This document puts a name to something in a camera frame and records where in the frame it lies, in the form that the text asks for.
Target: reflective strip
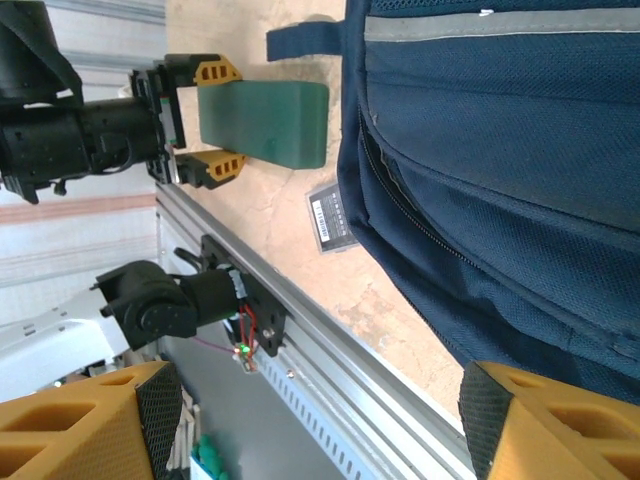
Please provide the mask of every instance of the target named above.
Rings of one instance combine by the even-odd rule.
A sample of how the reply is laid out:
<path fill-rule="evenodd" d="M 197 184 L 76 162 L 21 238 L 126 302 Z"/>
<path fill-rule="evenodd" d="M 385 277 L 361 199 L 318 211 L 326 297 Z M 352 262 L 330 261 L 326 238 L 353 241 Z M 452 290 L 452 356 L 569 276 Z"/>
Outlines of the reflective strip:
<path fill-rule="evenodd" d="M 554 33 L 638 33 L 640 8 L 462 13 L 436 17 L 367 17 L 368 42 Z"/>

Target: wooden table surface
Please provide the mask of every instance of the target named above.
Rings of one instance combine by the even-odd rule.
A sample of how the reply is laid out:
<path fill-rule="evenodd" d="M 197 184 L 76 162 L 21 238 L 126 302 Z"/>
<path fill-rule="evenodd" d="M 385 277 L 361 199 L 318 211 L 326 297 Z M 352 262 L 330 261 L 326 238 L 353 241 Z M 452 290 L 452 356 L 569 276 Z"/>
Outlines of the wooden table surface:
<path fill-rule="evenodd" d="M 310 297 L 347 325 L 401 374 L 453 415 L 461 367 L 362 247 L 320 255 L 306 194 L 335 181 L 340 145 L 339 58 L 267 64 L 265 33 L 321 13 L 344 17 L 344 0 L 168 0 L 172 53 L 222 53 L 245 79 L 309 80 L 330 86 L 327 165 L 291 171 L 251 160 L 240 177 L 215 191 L 186 191 Z M 195 89 L 180 93 L 188 151 L 200 141 Z"/>

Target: zipper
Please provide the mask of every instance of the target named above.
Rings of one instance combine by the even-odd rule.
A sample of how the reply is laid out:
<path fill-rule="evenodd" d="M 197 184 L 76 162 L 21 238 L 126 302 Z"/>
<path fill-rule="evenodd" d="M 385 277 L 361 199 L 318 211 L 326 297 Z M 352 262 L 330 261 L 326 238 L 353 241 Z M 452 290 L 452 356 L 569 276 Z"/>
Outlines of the zipper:
<path fill-rule="evenodd" d="M 462 260 L 463 262 L 471 265 L 472 267 L 479 268 L 475 263 L 473 263 L 473 261 L 469 260 L 462 253 L 458 252 L 455 248 L 449 245 L 444 239 L 442 239 L 442 237 L 440 237 L 440 235 L 437 232 L 435 232 L 435 230 L 431 225 L 426 224 L 425 221 L 420 219 L 416 214 L 411 213 L 409 209 L 406 208 L 402 204 L 402 202 L 398 199 L 398 195 L 394 194 L 394 192 L 391 191 L 391 188 L 389 188 L 388 183 L 382 177 L 382 173 L 380 172 L 379 167 L 376 165 L 376 162 L 373 160 L 373 157 L 371 156 L 371 152 L 369 151 L 369 145 L 365 137 L 365 135 L 367 135 L 367 132 L 365 130 L 364 122 L 362 121 L 361 111 L 358 112 L 358 121 L 360 122 L 360 132 L 362 133 L 362 144 L 364 146 L 364 152 L 367 155 L 369 164 L 371 165 L 371 168 L 373 169 L 373 173 L 375 174 L 376 178 L 380 182 L 380 185 L 382 185 L 382 188 L 384 188 L 384 190 L 387 192 L 387 194 L 389 195 L 393 203 L 396 205 L 396 207 L 398 207 L 398 209 L 411 221 L 411 223 L 413 223 L 416 226 L 416 228 L 418 228 L 418 230 L 424 233 L 426 237 L 429 240 L 431 240 L 433 243 L 438 245 L 440 248 L 442 248 L 449 254 L 455 256 L 459 260 Z M 387 166 L 387 171 L 388 171 L 389 178 L 392 180 L 391 171 L 389 170 L 388 166 Z M 398 182 L 394 181 L 394 183 L 398 188 L 398 190 L 400 190 L 400 186 Z M 406 201 L 410 203 L 414 209 L 416 209 L 416 207 L 411 202 L 409 202 L 408 199 Z"/>

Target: blue backpack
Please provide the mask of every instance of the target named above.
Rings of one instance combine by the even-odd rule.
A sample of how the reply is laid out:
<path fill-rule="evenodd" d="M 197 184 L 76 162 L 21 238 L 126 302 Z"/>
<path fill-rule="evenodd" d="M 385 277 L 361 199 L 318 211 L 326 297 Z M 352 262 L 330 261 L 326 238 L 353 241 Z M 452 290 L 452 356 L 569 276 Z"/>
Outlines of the blue backpack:
<path fill-rule="evenodd" d="M 268 35 L 343 55 L 351 228 L 463 365 L 640 404 L 639 4 L 350 0 Z"/>

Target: metal frame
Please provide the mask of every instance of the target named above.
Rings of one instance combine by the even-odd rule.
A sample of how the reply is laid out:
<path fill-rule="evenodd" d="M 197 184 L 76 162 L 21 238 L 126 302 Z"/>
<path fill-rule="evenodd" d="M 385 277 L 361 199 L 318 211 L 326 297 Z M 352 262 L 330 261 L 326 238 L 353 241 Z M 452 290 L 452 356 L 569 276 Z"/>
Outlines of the metal frame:
<path fill-rule="evenodd" d="M 462 426 L 178 187 L 158 187 L 158 212 L 194 250 L 212 235 L 291 316 L 260 371 L 349 479 L 475 478 Z"/>

